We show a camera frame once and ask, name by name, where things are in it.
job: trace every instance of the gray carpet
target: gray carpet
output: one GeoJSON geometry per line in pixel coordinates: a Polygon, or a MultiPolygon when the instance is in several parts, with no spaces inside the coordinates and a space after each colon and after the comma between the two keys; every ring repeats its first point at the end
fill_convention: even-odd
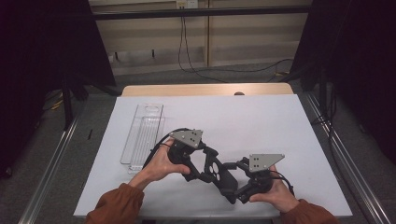
{"type": "MultiPolygon", "coordinates": [[[[235,65],[222,68],[238,70],[255,70],[264,68],[268,64],[235,65]]],[[[288,71],[290,63],[281,64],[278,71],[288,71]]],[[[222,72],[205,71],[200,75],[215,77],[227,82],[267,82],[273,77],[274,69],[261,72],[222,72]]],[[[183,71],[166,71],[150,74],[116,77],[118,87],[122,90],[127,85],[142,84],[172,84],[172,83],[218,83],[216,80],[202,78],[196,74],[183,71]]],[[[316,116],[302,92],[299,80],[290,83],[296,92],[305,112],[310,120],[316,116]]],[[[82,218],[73,217],[79,195],[91,170],[96,152],[100,146],[106,125],[110,118],[115,97],[108,96],[92,87],[87,87],[91,93],[74,132],[69,146],[64,153],[57,175],[50,183],[47,197],[41,205],[35,223],[82,223],[82,218]]],[[[54,149],[63,134],[64,112],[60,107],[57,110],[47,111],[36,129],[29,145],[13,167],[14,174],[10,179],[0,180],[0,223],[18,223],[20,217],[32,197],[35,187],[50,161],[54,149]]],[[[392,164],[379,150],[370,134],[361,132],[359,121],[353,116],[342,98],[338,97],[338,109],[334,118],[334,128],[340,134],[346,148],[362,175],[372,187],[376,196],[385,207],[389,218],[396,220],[396,166],[392,164]]],[[[353,217],[341,218],[342,223],[375,223],[364,201],[351,180],[346,175],[346,182],[351,186],[349,191],[345,182],[340,178],[332,153],[329,150],[327,136],[319,125],[313,126],[318,140],[328,157],[328,160],[339,177],[339,183],[346,195],[346,199],[354,214],[353,217]]],[[[221,221],[179,221],[178,223],[221,223],[221,221]]],[[[239,223],[265,223],[259,220],[246,220],[239,223]]]]}

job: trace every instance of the white tabletop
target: white tabletop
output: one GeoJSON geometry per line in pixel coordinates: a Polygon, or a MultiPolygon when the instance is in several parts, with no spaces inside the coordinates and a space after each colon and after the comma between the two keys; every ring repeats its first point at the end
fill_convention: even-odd
{"type": "MultiPolygon", "coordinates": [[[[254,153],[281,153],[276,168],[294,186],[297,198],[321,205],[337,217],[351,216],[343,195],[297,95],[119,97],[108,123],[75,216],[85,217],[100,196],[131,176],[120,164],[134,112],[139,104],[163,104],[163,133],[177,128],[204,131],[203,142],[221,162],[254,153]]],[[[203,170],[205,154],[192,162],[203,170]]],[[[248,178],[231,171],[242,187],[248,178]]],[[[268,218],[279,213],[267,203],[230,204],[213,184],[186,182],[169,175],[145,189],[143,218],[268,218]]]]}

